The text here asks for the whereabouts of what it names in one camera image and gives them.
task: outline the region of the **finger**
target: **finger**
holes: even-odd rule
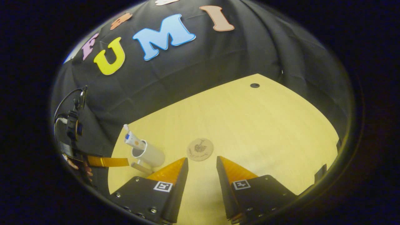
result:
[[[67,159],[67,162],[68,162],[68,164],[69,164],[70,166],[72,166],[74,169],[79,169],[79,168],[77,167],[77,165],[75,165],[70,159]]]

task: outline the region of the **yellow letter u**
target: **yellow letter u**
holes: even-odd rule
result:
[[[93,60],[93,62],[97,63],[97,66],[104,75],[111,75],[115,73],[115,71],[117,71],[125,61],[125,53],[120,44],[120,40],[121,37],[118,37],[108,45],[108,48],[111,48],[116,56],[116,60],[113,64],[109,64],[104,56],[106,50],[99,52],[99,54],[97,54]]]

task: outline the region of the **cork coaster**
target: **cork coaster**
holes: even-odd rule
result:
[[[188,157],[194,161],[206,160],[212,154],[214,146],[206,138],[198,138],[190,143],[186,150]]]

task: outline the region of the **white cylinder cup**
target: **white cylinder cup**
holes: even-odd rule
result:
[[[147,141],[141,141],[146,144],[144,150],[132,148],[132,156],[139,160],[138,164],[142,165],[141,162],[143,161],[152,167],[161,166],[165,161],[164,153],[150,145]]]

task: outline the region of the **human hand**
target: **human hand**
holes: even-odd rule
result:
[[[75,165],[75,164],[73,163],[73,161],[72,161],[70,158],[68,158],[66,155],[62,155],[62,156],[64,157],[65,161],[67,161],[68,164],[69,164],[72,168],[74,168],[74,169],[79,169],[79,167],[78,167],[77,165]],[[85,166],[86,174],[87,174],[88,176],[93,176],[92,169],[88,166],[88,164],[87,164],[86,162],[84,162],[84,166]]]

